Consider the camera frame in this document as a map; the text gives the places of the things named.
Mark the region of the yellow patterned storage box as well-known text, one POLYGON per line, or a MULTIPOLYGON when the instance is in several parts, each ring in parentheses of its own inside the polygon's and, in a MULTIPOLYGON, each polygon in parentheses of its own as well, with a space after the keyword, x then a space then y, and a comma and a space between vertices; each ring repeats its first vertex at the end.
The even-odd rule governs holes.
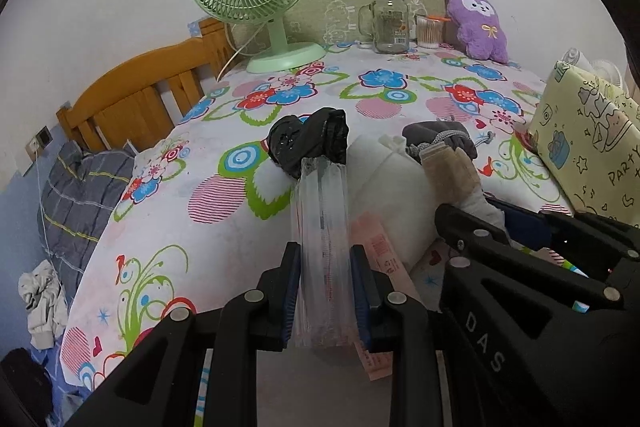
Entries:
POLYGON ((574 65, 554 65, 528 125, 573 209, 639 225, 639 105, 574 65))

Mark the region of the pink paper packet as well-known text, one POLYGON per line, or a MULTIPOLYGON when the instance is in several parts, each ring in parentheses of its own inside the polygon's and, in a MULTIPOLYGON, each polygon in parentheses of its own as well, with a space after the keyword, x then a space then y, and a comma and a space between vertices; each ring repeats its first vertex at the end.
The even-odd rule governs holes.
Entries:
MULTIPOLYGON (((382 222, 370 212, 365 212, 352 221, 350 231, 354 243, 363 246, 370 267, 388 275, 395 291, 401 291, 420 301, 416 286, 396 254, 382 222)), ((390 352, 370 353, 364 349, 361 340, 357 340, 354 346, 369 381, 378 381, 393 374, 393 355, 390 352)))

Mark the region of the cotton swab container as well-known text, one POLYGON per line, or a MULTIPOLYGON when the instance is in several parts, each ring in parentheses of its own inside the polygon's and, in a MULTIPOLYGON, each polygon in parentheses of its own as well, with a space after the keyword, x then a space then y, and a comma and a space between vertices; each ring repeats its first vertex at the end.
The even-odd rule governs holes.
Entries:
POLYGON ((438 48, 445 41, 449 17, 416 14, 416 44, 421 48, 438 48))

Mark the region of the wall power outlet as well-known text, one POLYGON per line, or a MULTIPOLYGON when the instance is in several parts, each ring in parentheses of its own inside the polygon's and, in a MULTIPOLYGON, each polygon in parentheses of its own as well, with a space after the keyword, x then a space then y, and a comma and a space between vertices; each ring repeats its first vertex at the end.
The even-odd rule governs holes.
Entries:
POLYGON ((52 134, 47 126, 42 127, 35 136, 27 143, 25 150, 32 161, 35 161, 38 156, 47 148, 52 142, 52 134))

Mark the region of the glass mason jar mug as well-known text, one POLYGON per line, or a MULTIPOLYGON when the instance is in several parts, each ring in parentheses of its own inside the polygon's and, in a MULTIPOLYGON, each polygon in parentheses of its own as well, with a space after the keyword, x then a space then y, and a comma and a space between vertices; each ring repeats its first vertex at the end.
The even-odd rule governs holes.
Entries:
POLYGON ((406 53, 410 42, 406 0, 370 0, 358 11, 358 31, 375 52, 406 53))

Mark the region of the purple plush bunny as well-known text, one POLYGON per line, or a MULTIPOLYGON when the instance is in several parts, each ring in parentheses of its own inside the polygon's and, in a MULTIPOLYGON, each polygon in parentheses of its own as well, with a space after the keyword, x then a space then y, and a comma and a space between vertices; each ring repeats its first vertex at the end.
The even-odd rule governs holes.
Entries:
POLYGON ((506 34, 488 0, 446 0, 447 16, 456 25, 457 42, 474 60, 509 62, 506 34))

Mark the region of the grey plaid pillow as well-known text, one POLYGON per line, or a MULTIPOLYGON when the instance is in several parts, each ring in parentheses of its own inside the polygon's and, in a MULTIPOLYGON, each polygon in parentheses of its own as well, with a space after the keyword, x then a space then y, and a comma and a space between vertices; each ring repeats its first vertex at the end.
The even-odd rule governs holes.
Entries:
POLYGON ((40 244, 72 300, 134 169, 128 150, 89 153, 68 141, 54 155, 38 209, 40 244))

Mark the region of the black plastic bag bundle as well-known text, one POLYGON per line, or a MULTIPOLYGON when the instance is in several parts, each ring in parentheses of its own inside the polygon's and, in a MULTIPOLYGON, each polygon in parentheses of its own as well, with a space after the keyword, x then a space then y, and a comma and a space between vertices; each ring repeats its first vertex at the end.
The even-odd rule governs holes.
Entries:
POLYGON ((305 158, 325 157, 345 165, 348 132, 343 109, 322 107, 304 121, 295 115, 285 116, 269 131, 268 154, 286 174, 298 180, 305 158))

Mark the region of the beige sock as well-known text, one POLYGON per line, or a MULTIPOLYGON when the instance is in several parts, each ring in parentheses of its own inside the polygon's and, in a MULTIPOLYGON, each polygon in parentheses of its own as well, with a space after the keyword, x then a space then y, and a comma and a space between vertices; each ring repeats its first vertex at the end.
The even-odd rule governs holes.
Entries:
POLYGON ((419 158, 433 189, 434 205, 453 205, 471 216, 505 230, 504 213, 486 199, 480 177, 461 147, 445 143, 422 144, 419 158))

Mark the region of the floral tablecloth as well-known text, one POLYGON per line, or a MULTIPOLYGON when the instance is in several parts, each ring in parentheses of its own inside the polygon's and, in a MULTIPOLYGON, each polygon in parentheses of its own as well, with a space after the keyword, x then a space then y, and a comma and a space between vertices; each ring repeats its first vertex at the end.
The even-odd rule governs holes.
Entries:
POLYGON ((228 72, 171 134, 141 153, 77 289, 60 351, 65 380, 95 388, 173 309, 216 309, 252 286, 292 237, 293 180, 267 152, 271 126, 343 109, 349 142, 454 120, 478 147, 490 196, 569 212, 542 161, 516 136, 544 91, 518 65, 447 49, 382 55, 343 44, 279 74, 228 72))

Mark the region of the clear plastic straw pack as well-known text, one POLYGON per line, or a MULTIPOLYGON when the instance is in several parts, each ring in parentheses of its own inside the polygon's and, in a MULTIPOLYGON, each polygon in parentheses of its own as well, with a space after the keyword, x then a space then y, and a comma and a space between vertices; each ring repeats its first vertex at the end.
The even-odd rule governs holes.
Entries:
POLYGON ((292 199, 293 239, 300 245, 298 347, 348 346, 356 337, 347 195, 344 165, 325 157, 302 161, 292 199))

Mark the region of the white cloth pack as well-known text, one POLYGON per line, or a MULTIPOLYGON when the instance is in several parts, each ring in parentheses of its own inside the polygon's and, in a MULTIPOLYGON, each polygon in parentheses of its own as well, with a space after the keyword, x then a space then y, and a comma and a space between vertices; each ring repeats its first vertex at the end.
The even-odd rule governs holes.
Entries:
POLYGON ((439 181, 407 154, 401 136, 362 134, 346 157, 349 216, 378 218, 395 253, 412 270, 436 239, 435 211, 452 202, 439 181))

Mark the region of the crumpled white cloth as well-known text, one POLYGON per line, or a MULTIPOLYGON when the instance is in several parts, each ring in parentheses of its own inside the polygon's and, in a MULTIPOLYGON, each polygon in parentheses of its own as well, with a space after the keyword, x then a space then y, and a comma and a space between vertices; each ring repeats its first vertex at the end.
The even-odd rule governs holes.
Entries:
POLYGON ((25 303, 32 347, 51 349, 66 329, 68 310, 65 289, 49 260, 20 276, 18 295, 25 303))

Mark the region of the white standing fan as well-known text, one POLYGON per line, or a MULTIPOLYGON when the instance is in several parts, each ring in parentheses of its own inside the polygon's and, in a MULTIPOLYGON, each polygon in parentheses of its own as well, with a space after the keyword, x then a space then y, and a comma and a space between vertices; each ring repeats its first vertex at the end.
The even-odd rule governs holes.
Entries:
POLYGON ((581 50, 569 48, 562 56, 562 61, 570 65, 574 65, 586 72, 596 75, 614 86, 625 90, 624 78, 620 70, 615 64, 608 60, 589 61, 581 50))

